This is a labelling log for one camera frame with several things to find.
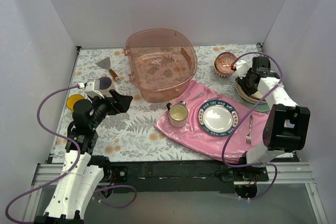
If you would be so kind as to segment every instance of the spoon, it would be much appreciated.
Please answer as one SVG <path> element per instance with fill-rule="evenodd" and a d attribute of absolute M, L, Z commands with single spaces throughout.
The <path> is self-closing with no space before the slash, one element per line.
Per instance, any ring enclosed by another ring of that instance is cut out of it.
<path fill-rule="evenodd" d="M 197 96 L 189 99 L 188 101 L 181 101 L 181 102 L 179 102 L 179 104 L 182 104 L 182 105 L 186 106 L 188 102 L 190 102 L 192 100 L 195 100 L 196 98 L 199 98 L 199 97 L 203 96 L 204 94 L 205 94 L 205 92 L 202 92 L 202 93 L 198 94 Z"/>

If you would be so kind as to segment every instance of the pink cloth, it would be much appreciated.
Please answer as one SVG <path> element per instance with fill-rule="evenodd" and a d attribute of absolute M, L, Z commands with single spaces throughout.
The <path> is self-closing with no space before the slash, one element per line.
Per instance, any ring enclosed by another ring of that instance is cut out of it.
<path fill-rule="evenodd" d="M 155 128 L 162 132 L 168 138 L 190 148 L 202 154 L 205 154 L 211 158 L 222 160 L 222 149 L 225 141 L 228 137 L 217 137 L 206 133 L 199 125 L 197 114 L 201 105 L 209 100 L 223 100 L 231 104 L 238 112 L 239 118 L 248 112 L 249 108 L 244 104 L 241 104 L 229 97 L 222 94 L 217 94 L 217 92 L 207 88 L 206 86 L 192 81 L 186 91 L 180 95 L 174 102 L 174 104 L 180 101 L 187 101 L 192 97 L 195 97 L 202 91 L 205 95 L 202 97 L 188 102 L 187 108 L 189 109 L 189 116 L 185 126 L 182 128 L 173 127 L 169 122 L 168 112 L 165 112 L 163 116 L 159 119 Z M 237 163 L 239 158 L 248 150 L 254 148 L 263 139 L 263 130 L 268 118 L 267 114 L 260 112 L 252 112 L 253 123 L 252 123 L 252 145 L 246 144 L 246 136 L 249 131 L 249 118 L 247 118 L 238 130 L 234 133 L 231 138 L 226 151 L 225 159 L 231 163 Z"/>

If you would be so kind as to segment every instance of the black mug handle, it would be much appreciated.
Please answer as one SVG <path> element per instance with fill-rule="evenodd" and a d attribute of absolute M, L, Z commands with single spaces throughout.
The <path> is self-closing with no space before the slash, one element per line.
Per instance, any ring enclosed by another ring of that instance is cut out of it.
<path fill-rule="evenodd" d="M 168 111 L 170 110 L 170 108 L 172 107 L 173 105 L 169 102 L 169 103 L 167 103 L 167 109 L 168 109 Z"/>

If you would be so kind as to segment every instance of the spatula blade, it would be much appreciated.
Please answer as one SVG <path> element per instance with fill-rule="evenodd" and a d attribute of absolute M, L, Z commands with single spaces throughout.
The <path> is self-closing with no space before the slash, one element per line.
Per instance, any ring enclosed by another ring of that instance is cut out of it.
<path fill-rule="evenodd" d="M 107 58 L 97 62 L 96 64 L 100 68 L 110 70 L 110 68 L 111 68 L 110 57 L 107 57 Z"/>

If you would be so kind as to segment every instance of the transparent pink container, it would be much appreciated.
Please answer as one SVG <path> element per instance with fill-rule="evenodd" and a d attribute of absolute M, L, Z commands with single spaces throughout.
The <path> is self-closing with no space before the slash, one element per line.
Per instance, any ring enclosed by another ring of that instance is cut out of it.
<path fill-rule="evenodd" d="M 190 41 L 170 29 L 151 29 L 131 35 L 124 53 L 130 61 L 130 82 L 152 103 L 178 97 L 197 70 L 197 57 Z"/>

